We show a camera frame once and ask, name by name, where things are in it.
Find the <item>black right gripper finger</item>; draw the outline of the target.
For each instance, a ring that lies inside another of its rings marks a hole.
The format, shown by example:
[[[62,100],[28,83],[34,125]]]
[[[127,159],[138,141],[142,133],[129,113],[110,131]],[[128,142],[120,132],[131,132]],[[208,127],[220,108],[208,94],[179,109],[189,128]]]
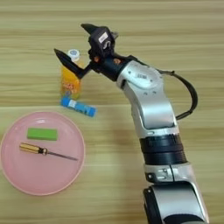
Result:
[[[81,27],[90,35],[96,36],[100,33],[100,27],[93,24],[82,24]]]
[[[58,57],[61,64],[66,67],[70,72],[75,74],[80,80],[91,70],[91,65],[88,64],[85,68],[77,66],[72,62],[71,58],[64,52],[54,49],[56,56]]]

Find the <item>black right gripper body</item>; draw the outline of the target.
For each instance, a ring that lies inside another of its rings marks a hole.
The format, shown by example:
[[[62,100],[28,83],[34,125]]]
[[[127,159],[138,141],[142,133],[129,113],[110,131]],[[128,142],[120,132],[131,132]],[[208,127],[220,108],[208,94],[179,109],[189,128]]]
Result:
[[[103,74],[112,81],[117,81],[120,72],[132,60],[136,58],[132,55],[127,57],[112,53],[107,57],[102,57],[93,50],[88,51],[91,69],[98,74]]]

